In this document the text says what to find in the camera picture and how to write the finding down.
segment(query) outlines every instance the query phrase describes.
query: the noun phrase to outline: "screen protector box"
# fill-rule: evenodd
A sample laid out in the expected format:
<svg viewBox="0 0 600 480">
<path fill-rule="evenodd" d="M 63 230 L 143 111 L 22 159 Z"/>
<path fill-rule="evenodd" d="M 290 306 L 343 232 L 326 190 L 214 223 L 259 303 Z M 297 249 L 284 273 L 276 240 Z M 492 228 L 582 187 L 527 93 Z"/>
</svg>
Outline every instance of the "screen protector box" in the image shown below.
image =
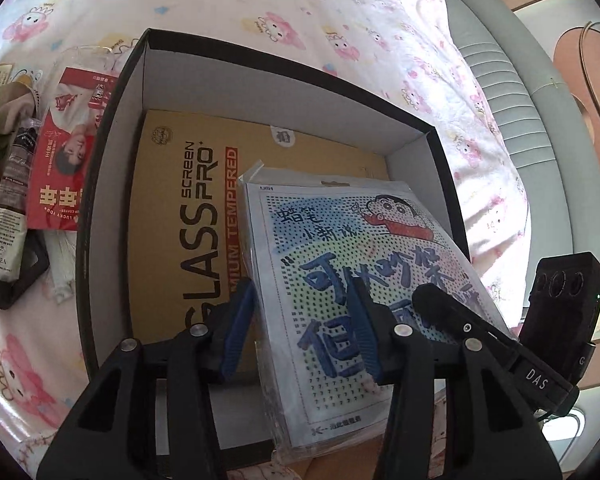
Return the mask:
<svg viewBox="0 0 600 480">
<path fill-rule="evenodd" d="M 237 179 L 258 160 L 309 173 L 387 180 L 384 157 L 267 124 L 150 110 L 129 210 L 128 284 L 144 343 L 203 322 L 241 275 Z M 240 370 L 255 370 L 253 339 Z"/>
</svg>

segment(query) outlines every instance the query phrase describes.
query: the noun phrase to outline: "plastic bag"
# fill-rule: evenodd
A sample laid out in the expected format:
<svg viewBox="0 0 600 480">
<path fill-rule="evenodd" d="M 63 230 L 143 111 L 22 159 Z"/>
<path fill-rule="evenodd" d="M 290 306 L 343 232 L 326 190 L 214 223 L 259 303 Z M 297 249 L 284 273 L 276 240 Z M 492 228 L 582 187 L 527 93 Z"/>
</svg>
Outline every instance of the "plastic bag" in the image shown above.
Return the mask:
<svg viewBox="0 0 600 480">
<path fill-rule="evenodd" d="M 478 275 L 403 182 L 262 165 L 241 178 L 242 250 L 260 300 L 260 382 L 282 463 L 384 431 L 392 390 L 364 370 L 346 309 L 349 276 L 433 340 L 411 307 L 435 283 L 509 333 Z"/>
<path fill-rule="evenodd" d="M 27 237 L 26 205 L 29 173 L 40 121 L 20 123 L 0 181 L 0 280 L 15 282 Z"/>
</svg>

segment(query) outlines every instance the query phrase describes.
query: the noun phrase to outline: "sticker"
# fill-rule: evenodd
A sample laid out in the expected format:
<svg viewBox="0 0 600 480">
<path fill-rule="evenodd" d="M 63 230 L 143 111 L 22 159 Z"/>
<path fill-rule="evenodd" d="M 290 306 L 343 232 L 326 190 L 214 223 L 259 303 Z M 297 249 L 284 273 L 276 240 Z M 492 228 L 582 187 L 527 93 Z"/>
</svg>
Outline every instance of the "sticker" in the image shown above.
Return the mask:
<svg viewBox="0 0 600 480">
<path fill-rule="evenodd" d="M 271 127 L 271 137 L 275 143 L 283 148 L 291 148 L 296 143 L 296 134 L 286 128 Z"/>
</svg>

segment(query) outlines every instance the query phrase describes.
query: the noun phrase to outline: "black cardboard box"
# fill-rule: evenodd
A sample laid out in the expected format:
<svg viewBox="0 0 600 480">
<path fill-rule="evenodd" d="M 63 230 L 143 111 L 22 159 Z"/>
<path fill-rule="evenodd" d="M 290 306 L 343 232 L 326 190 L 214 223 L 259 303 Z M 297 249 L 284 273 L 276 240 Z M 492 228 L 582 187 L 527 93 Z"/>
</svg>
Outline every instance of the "black cardboard box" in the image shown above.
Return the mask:
<svg viewBox="0 0 600 480">
<path fill-rule="evenodd" d="M 433 126 L 321 70 L 210 38 L 149 29 L 112 94 L 84 186 L 77 309 L 90 376 L 120 340 L 133 336 L 128 213 L 142 125 L 151 109 L 275 124 L 384 156 L 389 178 L 407 182 L 468 255 L 453 178 Z M 257 382 L 214 389 L 212 403 L 228 467 L 270 460 Z M 157 427 L 157 434 L 163 431 Z"/>
</svg>

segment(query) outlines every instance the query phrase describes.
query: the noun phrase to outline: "dotted pattern sheet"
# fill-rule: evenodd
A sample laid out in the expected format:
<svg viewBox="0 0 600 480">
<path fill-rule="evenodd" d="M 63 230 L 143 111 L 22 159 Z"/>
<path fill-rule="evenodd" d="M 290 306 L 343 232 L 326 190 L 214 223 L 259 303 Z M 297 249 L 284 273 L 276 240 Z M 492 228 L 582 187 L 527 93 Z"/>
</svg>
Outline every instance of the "dotted pattern sheet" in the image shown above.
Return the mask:
<svg viewBox="0 0 600 480">
<path fill-rule="evenodd" d="M 247 184 L 252 254 L 273 376 L 292 447 L 385 420 L 391 388 L 364 370 L 346 309 L 348 276 L 427 338 L 451 343 L 411 306 L 435 283 L 504 327 L 469 262 L 408 190 Z"/>
</svg>

